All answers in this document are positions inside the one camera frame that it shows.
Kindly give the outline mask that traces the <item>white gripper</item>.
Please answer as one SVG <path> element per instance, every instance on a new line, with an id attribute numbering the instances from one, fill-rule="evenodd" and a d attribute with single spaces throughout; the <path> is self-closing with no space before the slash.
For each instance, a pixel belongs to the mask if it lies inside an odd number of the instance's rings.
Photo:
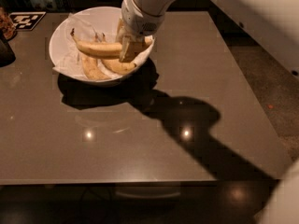
<path id="1" fill-rule="evenodd" d="M 120 61 L 131 62 L 139 53 L 140 40 L 136 36 L 154 35 L 164 21 L 164 16 L 154 16 L 137 6 L 134 0 L 123 0 L 121 17 L 116 33 L 116 42 L 122 44 Z M 123 36 L 125 30 L 131 35 Z"/>

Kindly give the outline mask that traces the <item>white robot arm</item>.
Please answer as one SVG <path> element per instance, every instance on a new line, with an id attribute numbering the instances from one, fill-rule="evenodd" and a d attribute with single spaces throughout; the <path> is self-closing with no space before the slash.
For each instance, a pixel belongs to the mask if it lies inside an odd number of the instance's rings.
<path id="1" fill-rule="evenodd" d="M 133 41 L 157 33 L 177 0 L 122 0 L 118 38 L 127 56 Z M 211 0 L 288 71 L 299 69 L 299 0 Z"/>

